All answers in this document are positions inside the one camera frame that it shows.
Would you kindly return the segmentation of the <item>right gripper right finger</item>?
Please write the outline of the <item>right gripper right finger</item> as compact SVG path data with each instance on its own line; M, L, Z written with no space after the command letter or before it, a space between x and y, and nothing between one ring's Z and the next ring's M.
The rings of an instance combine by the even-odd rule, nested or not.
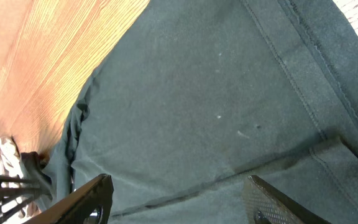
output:
M329 224L257 175L244 181L243 199L251 224Z

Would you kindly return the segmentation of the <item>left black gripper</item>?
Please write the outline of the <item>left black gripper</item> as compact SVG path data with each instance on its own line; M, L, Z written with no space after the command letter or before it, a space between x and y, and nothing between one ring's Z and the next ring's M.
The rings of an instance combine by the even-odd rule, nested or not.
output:
M32 180L0 175L0 223L4 223L26 205L33 202L41 193L42 189L39 184ZM3 205L7 205L18 197L25 199L6 212L2 210Z

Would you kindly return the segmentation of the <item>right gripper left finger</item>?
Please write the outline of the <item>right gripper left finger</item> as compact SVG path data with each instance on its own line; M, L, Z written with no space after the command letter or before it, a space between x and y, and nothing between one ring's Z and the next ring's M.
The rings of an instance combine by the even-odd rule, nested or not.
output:
M111 176L100 174L25 224L107 224L113 192Z

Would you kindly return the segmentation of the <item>black Nike t-shirt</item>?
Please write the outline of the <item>black Nike t-shirt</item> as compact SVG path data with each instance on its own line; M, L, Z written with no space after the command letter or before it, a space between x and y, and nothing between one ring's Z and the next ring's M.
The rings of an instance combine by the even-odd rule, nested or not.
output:
M358 36L332 1L151 1L82 87L37 205L102 173L110 223L245 223L252 174L358 223Z

